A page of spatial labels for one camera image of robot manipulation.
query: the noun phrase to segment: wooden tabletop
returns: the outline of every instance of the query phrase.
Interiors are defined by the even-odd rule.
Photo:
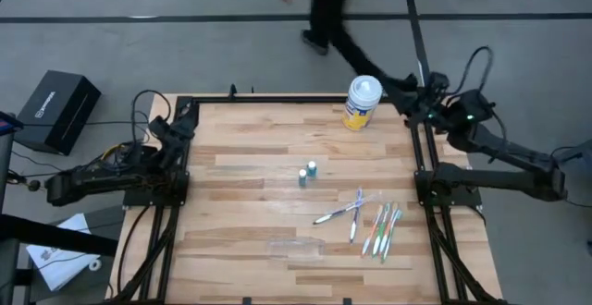
[[[167,98],[174,103],[176,95]],[[381,104],[361,132],[343,127],[343,104],[202,104],[191,143],[191,188],[180,210],[166,303],[438,303],[433,256],[424,209],[413,184],[415,160],[409,129],[394,107]],[[164,115],[155,99],[151,117]],[[437,136],[441,161],[468,165],[466,155]],[[298,171],[309,161],[318,175],[306,188]],[[381,202],[361,209],[349,243],[352,214],[319,226],[313,221],[364,195]],[[380,203],[394,201],[402,219],[389,256],[360,257]],[[116,262],[141,208],[127,211]],[[483,221],[453,208],[459,252],[475,278],[495,297],[500,286]],[[154,208],[140,221],[126,253],[123,284],[146,254]],[[325,241],[322,258],[270,258],[269,240]],[[450,295],[455,296],[448,260]],[[155,295],[159,262],[151,294]],[[112,272],[115,285],[117,265]]]

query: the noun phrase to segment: container lid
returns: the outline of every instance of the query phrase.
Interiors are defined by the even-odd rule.
[[[362,75],[351,83],[350,93],[358,103],[375,103],[382,97],[382,85],[375,77]]]

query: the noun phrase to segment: black pants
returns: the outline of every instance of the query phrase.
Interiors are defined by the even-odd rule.
[[[382,76],[382,70],[366,57],[343,26],[343,9],[347,0],[313,0],[311,31],[314,42],[337,48],[358,75]]]

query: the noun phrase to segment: black shoe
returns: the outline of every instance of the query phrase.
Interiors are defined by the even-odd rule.
[[[380,75],[377,78],[382,83],[383,88],[385,86],[391,86],[399,89],[402,92],[417,92],[417,79],[415,76],[410,75],[407,79],[394,79],[386,74]]]
[[[314,42],[313,39],[313,32],[310,30],[303,30],[301,33],[302,41],[310,46],[318,55],[327,55],[329,52],[328,45],[321,45],[319,43]]]

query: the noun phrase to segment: green toothbrush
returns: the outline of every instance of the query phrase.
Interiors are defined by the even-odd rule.
[[[376,241],[374,242],[374,248],[372,249],[372,257],[376,257],[378,254],[378,249],[380,248],[380,239],[384,236],[385,233],[385,225],[387,224],[387,219],[389,218],[389,210],[390,210],[390,203],[385,204],[385,212],[384,217],[382,218],[382,223],[378,227],[378,236],[376,236]]]

